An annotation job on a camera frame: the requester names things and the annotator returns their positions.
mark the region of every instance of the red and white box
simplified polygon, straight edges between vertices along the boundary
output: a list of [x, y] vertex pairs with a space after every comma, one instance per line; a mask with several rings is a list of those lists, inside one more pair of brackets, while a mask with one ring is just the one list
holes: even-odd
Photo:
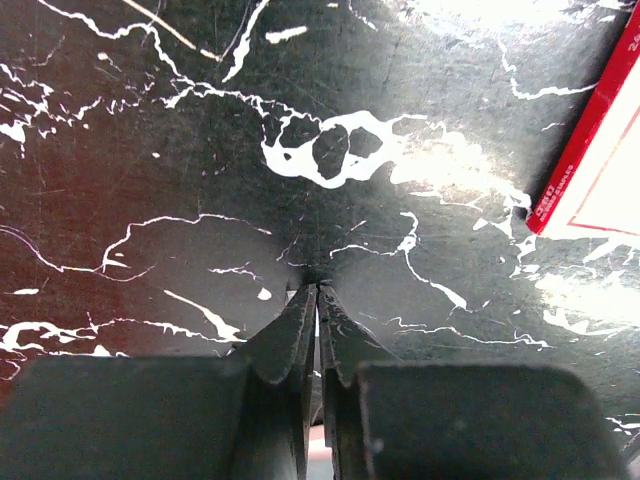
[[640, 7], [527, 220], [550, 238], [640, 237]]

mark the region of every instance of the white marble vein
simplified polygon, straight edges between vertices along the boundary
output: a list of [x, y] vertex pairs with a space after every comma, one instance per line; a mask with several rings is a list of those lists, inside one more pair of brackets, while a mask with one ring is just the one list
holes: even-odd
[[176, 300], [179, 300], [183, 303], [186, 303], [187, 305], [191, 305], [192, 307], [200, 310], [202, 314], [205, 316], [205, 318], [209, 320], [209, 322], [211, 322], [211, 324], [214, 327], [216, 327], [216, 330], [218, 331], [218, 335], [223, 340], [226, 340], [228, 342], [240, 341], [240, 339], [235, 335], [240, 331], [240, 329], [236, 327], [232, 327], [231, 325], [227, 325], [227, 323], [223, 320], [223, 318], [220, 315], [213, 313], [207, 307], [198, 305], [197, 303], [195, 303], [192, 300], [189, 300], [188, 298], [185, 298], [176, 293], [173, 293], [171, 290], [164, 290], [164, 293], [169, 295], [172, 298], [175, 298]]
[[227, 75], [222, 79], [222, 83], [226, 83], [235, 77], [244, 65], [244, 59], [251, 51], [251, 32], [256, 22], [258, 21], [258, 17], [262, 11], [267, 8], [270, 0], [261, 0], [260, 3], [256, 6], [255, 10], [251, 13], [249, 20], [247, 21], [247, 26], [244, 30], [244, 33], [240, 37], [240, 41], [238, 46], [233, 50], [233, 58], [234, 65], [229, 69]]
[[437, 327], [434, 329], [430, 329], [426, 324], [409, 324], [409, 325], [405, 325], [402, 321], [402, 317], [395, 317], [392, 318], [391, 320], [389, 320], [388, 322], [386, 322], [386, 325], [388, 325], [391, 322], [397, 321], [398, 322], [398, 326], [401, 327], [401, 330], [398, 330], [395, 334], [396, 335], [401, 335], [401, 334], [406, 334], [406, 333], [424, 333], [427, 335], [432, 335], [435, 333], [440, 333], [440, 332], [450, 332], [453, 333], [454, 335], [460, 337], [460, 338], [465, 338], [467, 340], [471, 340], [473, 342], [477, 342], [477, 343], [482, 343], [485, 345], [517, 345], [519, 343], [523, 343], [525, 345], [532, 345], [532, 346], [537, 346], [538, 347], [538, 351], [541, 351], [545, 348], [555, 348], [552, 347], [551, 345], [549, 345], [546, 341], [544, 340], [535, 340], [533, 339], [533, 337], [531, 337], [531, 335], [529, 334], [521, 334], [518, 335], [517, 332], [514, 332], [513, 334], [513, 340], [481, 340], [479, 338], [473, 337], [471, 335], [466, 335], [461, 333], [457, 328], [453, 327], [453, 326], [443, 326], [443, 327]]
[[297, 37], [303, 33], [307, 33], [309, 29], [302, 25], [300, 27], [287, 28], [281, 32], [267, 32], [264, 38], [271, 44], [276, 44], [289, 40], [290, 38]]

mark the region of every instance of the black plastic part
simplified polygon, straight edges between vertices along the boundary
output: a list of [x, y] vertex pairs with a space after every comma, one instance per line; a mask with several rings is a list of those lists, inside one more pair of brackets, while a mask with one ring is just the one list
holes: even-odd
[[0, 423], [3, 479], [304, 479], [316, 288], [224, 358], [43, 358]]
[[624, 479], [589, 390], [551, 367], [402, 363], [320, 287], [337, 480]]
[[316, 308], [337, 480], [627, 478], [572, 374], [403, 363], [326, 285], [224, 358], [43, 358], [0, 417], [0, 478], [305, 478]]

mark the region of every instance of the black marble surface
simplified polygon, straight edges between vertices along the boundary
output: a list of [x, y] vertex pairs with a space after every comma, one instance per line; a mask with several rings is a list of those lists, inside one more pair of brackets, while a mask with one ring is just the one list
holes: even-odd
[[637, 434], [640, 252], [523, 220], [631, 5], [478, 5], [0, 0], [3, 397], [330, 279], [400, 357], [563, 365]]

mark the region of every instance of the scratch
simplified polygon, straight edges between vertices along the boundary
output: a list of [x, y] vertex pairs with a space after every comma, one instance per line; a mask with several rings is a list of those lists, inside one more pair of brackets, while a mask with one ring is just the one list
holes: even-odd
[[204, 49], [198, 50], [198, 47], [196, 47], [191, 41], [189, 41], [180, 32], [178, 32], [175, 28], [173, 28], [171, 25], [169, 25], [167, 22], [165, 22], [162, 18], [160, 18], [158, 15], [156, 15], [152, 11], [147, 10], [146, 8], [144, 8], [141, 5], [138, 5], [133, 0], [122, 0], [122, 1], [124, 3], [126, 3], [127, 5], [129, 5], [131, 8], [137, 10], [138, 12], [143, 14], [144, 16], [146, 16], [146, 17], [150, 18], [151, 20], [153, 20], [154, 22], [156, 22], [158, 25], [160, 25], [162, 28], [164, 28], [171, 35], [173, 35], [178, 40], [180, 40], [183, 44], [185, 44], [191, 50], [199, 51], [201, 55], [203, 55], [203, 56], [205, 56], [207, 58], [211, 58], [211, 59], [217, 60], [219, 62], [222, 61], [222, 58], [219, 57], [218, 55], [214, 54], [214, 53], [211, 53], [211, 52], [209, 52], [207, 50], [204, 50]]

